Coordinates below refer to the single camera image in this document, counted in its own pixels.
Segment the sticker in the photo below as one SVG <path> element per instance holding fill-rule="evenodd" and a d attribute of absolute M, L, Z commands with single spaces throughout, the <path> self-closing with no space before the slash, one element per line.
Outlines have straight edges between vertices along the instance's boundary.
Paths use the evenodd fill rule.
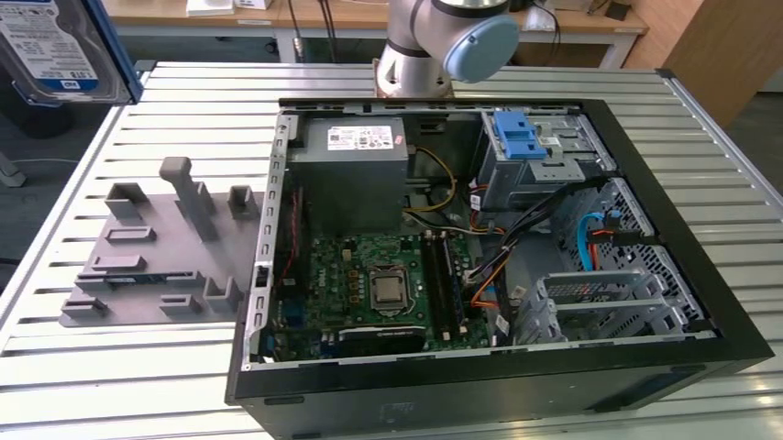
<path fill-rule="evenodd" d="M 494 319 L 494 326 L 497 327 L 497 330 L 502 332 L 502 335 L 509 335 L 509 322 L 502 316 L 500 316 L 500 314 L 497 315 L 497 319 Z"/>
<path fill-rule="evenodd" d="M 132 284 L 136 282 L 134 278 L 106 278 L 105 282 L 116 282 L 118 284 Z"/>
<path fill-rule="evenodd" d="M 390 126 L 333 126 L 328 136 L 329 150 L 393 149 Z"/>
<path fill-rule="evenodd" d="M 272 22 L 269 20 L 236 20 L 236 24 L 249 26 L 269 26 Z"/>
<path fill-rule="evenodd" d="M 77 40 L 57 26 L 58 15 L 52 0 L 1 4 L 0 33 L 30 75 L 46 87 L 92 90 L 97 87 L 96 71 Z"/>
<path fill-rule="evenodd" d="M 480 211 L 480 195 L 469 194 L 469 209 Z"/>
<path fill-rule="evenodd" d="M 560 139 L 557 139 L 556 137 L 538 137 L 538 143 L 541 146 L 545 145 L 560 145 Z"/>
<path fill-rule="evenodd" d="M 509 298 L 513 300 L 521 300 L 525 293 L 526 289 L 522 286 L 516 286 L 509 293 Z"/>

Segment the metal sheet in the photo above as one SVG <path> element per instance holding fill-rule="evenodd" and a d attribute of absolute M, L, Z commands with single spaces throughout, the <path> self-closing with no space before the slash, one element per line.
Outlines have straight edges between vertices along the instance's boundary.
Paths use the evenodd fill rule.
<path fill-rule="evenodd" d="M 157 64 L 144 102 L 112 110 L 49 229 L 44 226 L 0 300 L 16 303 L 2 314 L 8 321 L 0 330 L 4 438 L 269 438 L 244 412 L 222 403 L 230 323 L 64 328 L 54 319 L 102 227 L 101 199 L 110 185 L 137 182 L 148 193 L 170 193 L 156 177 L 158 161 L 188 155 L 210 192 L 234 184 L 262 191 L 277 98 L 370 96 L 370 75 L 368 66 Z M 757 189 L 765 186 L 725 139 L 701 128 L 696 106 L 649 71 L 513 68 L 488 82 L 457 84 L 456 91 L 461 96 L 606 100 L 781 357 L 740 376 L 696 384 L 636 412 L 453 427 L 418 437 L 645 440 L 699 432 L 779 438 L 779 205 Z"/>

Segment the yellow wire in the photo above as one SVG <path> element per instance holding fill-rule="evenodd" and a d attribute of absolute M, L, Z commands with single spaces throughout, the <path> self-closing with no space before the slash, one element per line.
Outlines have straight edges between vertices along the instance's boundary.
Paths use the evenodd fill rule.
<path fill-rule="evenodd" d="M 449 182 L 450 182 L 449 196 L 445 198 L 445 200 L 442 202 L 440 202 L 438 204 L 433 204 L 432 206 L 421 206 L 418 208 L 409 207 L 402 210 L 406 213 L 426 213 L 426 212 L 430 212 L 430 211 L 440 209 L 442 206 L 445 206 L 446 204 L 450 203 L 450 200 L 453 199 L 453 195 L 456 194 L 456 180 L 453 179 L 453 173 L 450 172 L 448 165 L 445 164 L 445 162 L 442 160 L 440 160 L 440 158 L 436 156 L 436 154 L 424 147 L 416 147 L 416 150 L 421 151 L 424 154 L 426 154 L 426 156 L 429 156 L 432 158 L 432 160 L 434 162 L 437 162 L 437 165 L 440 165 L 442 170 L 449 175 Z"/>

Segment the blue end cap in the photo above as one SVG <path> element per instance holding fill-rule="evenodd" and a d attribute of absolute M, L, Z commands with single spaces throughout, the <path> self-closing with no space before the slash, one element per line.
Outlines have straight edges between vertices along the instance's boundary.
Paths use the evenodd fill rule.
<path fill-rule="evenodd" d="M 442 68 L 456 81 L 484 81 L 509 62 L 517 44 L 518 25 L 513 17 L 492 16 L 460 35 L 442 59 Z"/>
<path fill-rule="evenodd" d="M 494 112 L 494 130 L 505 150 L 506 159 L 545 159 L 533 126 L 522 112 Z"/>

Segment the white cable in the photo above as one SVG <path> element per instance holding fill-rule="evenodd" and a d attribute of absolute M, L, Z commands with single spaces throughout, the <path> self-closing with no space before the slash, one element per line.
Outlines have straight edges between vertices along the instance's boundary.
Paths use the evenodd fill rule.
<path fill-rule="evenodd" d="M 20 162 L 64 162 L 64 163 L 78 163 L 77 160 L 73 159 L 18 159 L 12 160 L 10 163 L 20 163 Z"/>
<path fill-rule="evenodd" d="M 424 226 L 426 229 L 445 229 L 446 231 L 456 231 L 456 232 L 461 232 L 462 234 L 469 234 L 470 236 L 485 236 L 486 233 L 485 232 L 476 232 L 476 231 L 468 231 L 466 229 L 462 229 L 461 227 L 453 227 L 453 226 L 438 226 L 438 227 L 432 227 L 430 225 L 426 225 L 421 220 L 418 220 L 418 218 L 416 218 L 412 215 L 406 215 L 410 219 L 413 219 L 413 221 Z"/>

